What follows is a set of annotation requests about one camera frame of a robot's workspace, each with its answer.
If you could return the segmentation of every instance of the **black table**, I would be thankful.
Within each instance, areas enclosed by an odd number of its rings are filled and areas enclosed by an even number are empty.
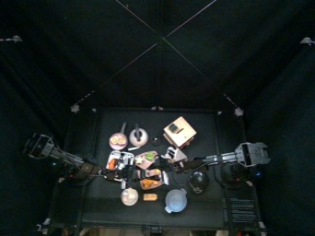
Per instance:
[[[180,116],[196,130],[190,145],[181,150],[188,159],[228,153],[244,142],[243,118],[233,112],[84,109],[72,116],[64,149],[104,166],[112,151],[108,138],[118,132],[122,122],[126,122],[126,136],[133,130],[133,125],[138,124],[146,130],[149,139],[158,136],[162,141],[158,146],[148,142],[130,152],[137,155],[154,150],[158,154],[165,154],[169,144],[162,138],[162,129]],[[228,211],[224,204],[227,197],[213,179],[215,168],[208,169],[209,186],[200,195],[194,194],[188,186],[189,172],[177,174],[169,171],[169,185],[152,190],[141,190],[138,183],[134,183],[138,201],[133,206],[124,206],[120,201],[120,184],[108,182],[102,177],[93,178],[84,186],[66,182],[57,184],[50,208],[52,226],[223,229],[228,226],[228,218],[224,216],[224,212],[227,214]],[[180,213],[168,214],[165,194],[169,190],[181,188],[186,191],[186,207]],[[144,193],[157,194],[157,200],[144,202]]]

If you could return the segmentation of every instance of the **black wall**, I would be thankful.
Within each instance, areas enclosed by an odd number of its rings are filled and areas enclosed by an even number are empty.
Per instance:
[[[271,163],[259,184],[264,223],[275,235],[313,235],[315,48],[305,47],[247,109],[248,140]]]
[[[60,145],[69,106],[18,45],[0,43],[0,234],[34,235],[48,214],[53,191],[52,162],[22,155],[33,134],[54,135]]]

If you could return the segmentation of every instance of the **metal rod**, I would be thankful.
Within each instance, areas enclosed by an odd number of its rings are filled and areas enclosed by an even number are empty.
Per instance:
[[[211,1],[165,36],[170,36],[213,3],[216,0]]]
[[[116,0],[116,2],[122,6],[122,8],[137,18],[137,20],[150,29],[152,32],[157,33],[153,28],[148,25],[148,23],[133,13],[133,11],[124,5],[120,3],[118,0]]]

